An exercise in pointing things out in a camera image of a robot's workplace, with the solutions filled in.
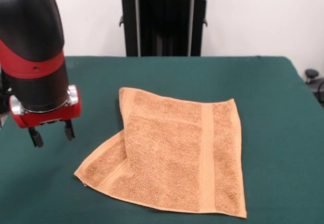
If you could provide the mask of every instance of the terry cloth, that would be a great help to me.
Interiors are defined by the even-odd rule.
[[[234,99],[198,103],[121,88],[124,129],[74,175],[110,197],[165,211],[247,218]]]

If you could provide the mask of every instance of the black cable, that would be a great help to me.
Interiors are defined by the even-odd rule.
[[[318,93],[318,100],[320,103],[324,103],[322,102],[322,99],[320,98],[320,88],[324,85],[324,81],[321,82],[319,85],[318,85],[318,88],[317,88],[317,93]]]

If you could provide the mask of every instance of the black knob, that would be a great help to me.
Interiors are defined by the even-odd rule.
[[[315,79],[316,77],[319,76],[319,72],[313,69],[306,70],[305,74],[309,79]]]

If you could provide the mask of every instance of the green felt surface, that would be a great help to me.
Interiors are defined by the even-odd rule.
[[[276,57],[68,57],[69,80],[83,97],[73,121],[39,127],[35,149],[8,119],[0,131],[0,223],[322,223],[324,112],[291,62]],[[137,87],[179,99],[236,100],[248,219],[160,212],[84,187],[73,173],[122,129],[118,90]]]

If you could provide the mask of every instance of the towel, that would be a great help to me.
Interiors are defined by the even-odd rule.
[[[178,100],[123,87],[124,129],[74,175],[115,199],[164,211],[247,218],[234,99]]]

